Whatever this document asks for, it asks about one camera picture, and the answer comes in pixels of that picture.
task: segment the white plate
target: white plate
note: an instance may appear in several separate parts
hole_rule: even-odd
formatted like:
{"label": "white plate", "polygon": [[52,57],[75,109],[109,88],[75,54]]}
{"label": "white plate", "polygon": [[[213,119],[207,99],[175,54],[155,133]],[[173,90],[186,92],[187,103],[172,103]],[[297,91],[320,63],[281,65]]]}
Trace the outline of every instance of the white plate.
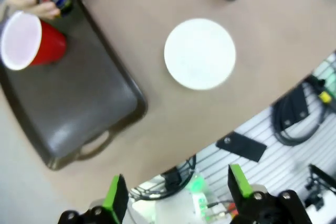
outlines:
{"label": "white plate", "polygon": [[169,73],[181,85],[207,90],[229,77],[235,65],[236,49],[221,25],[208,19],[190,19],[169,34],[164,60]]}

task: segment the green light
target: green light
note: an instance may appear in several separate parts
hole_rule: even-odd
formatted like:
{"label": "green light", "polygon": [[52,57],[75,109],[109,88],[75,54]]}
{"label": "green light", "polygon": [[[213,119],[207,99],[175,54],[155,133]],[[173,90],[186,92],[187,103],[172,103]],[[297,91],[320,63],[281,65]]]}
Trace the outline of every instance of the green light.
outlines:
{"label": "green light", "polygon": [[190,191],[192,193],[199,193],[203,190],[203,188],[205,187],[205,180],[204,178],[200,177],[196,177],[192,183],[190,184]]}

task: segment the wire rack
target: wire rack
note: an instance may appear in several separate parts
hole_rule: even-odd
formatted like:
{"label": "wire rack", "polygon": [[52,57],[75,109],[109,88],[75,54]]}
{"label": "wire rack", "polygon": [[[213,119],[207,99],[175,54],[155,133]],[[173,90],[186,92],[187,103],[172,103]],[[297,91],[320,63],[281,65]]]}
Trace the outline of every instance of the wire rack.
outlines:
{"label": "wire rack", "polygon": [[[328,57],[314,75],[326,79],[326,86],[336,91],[336,57]],[[322,104],[309,86],[303,84],[310,115],[302,122],[288,128],[289,134],[306,134],[318,121]],[[290,147],[279,143],[271,126],[271,107],[266,108],[235,130],[268,147],[259,163],[249,161],[236,154],[218,149],[215,144],[197,154],[196,169],[205,177],[208,187],[220,200],[231,199],[227,187],[227,166],[239,164],[251,184],[265,185],[276,195],[285,189],[295,190],[299,196],[306,193],[305,184],[309,176],[308,165],[315,164],[329,174],[336,173],[336,115],[329,113],[317,133],[308,141]],[[188,169],[181,169],[186,176]]]}

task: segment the red plastic cup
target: red plastic cup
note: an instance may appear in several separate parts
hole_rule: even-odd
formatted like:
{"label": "red plastic cup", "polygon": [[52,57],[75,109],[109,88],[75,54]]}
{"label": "red plastic cup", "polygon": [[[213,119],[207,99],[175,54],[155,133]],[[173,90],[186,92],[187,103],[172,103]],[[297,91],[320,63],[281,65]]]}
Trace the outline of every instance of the red plastic cup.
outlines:
{"label": "red plastic cup", "polygon": [[57,61],[64,56],[66,48],[62,33],[24,12],[16,12],[7,21],[1,37],[1,58],[12,70]]}

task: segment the brown table surface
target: brown table surface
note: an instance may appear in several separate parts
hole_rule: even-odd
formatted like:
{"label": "brown table surface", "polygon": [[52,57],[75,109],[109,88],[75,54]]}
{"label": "brown table surface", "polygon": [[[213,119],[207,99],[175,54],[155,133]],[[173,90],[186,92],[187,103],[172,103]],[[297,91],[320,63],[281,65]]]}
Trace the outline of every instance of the brown table surface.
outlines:
{"label": "brown table surface", "polygon": [[[235,129],[304,78],[336,44],[336,0],[85,0],[85,5],[144,92],[149,110],[96,158],[59,172],[45,170],[83,209],[104,197],[113,175],[123,173],[134,187]],[[237,50],[234,72],[210,91],[179,85],[163,59],[170,31],[196,17],[223,25]]]}

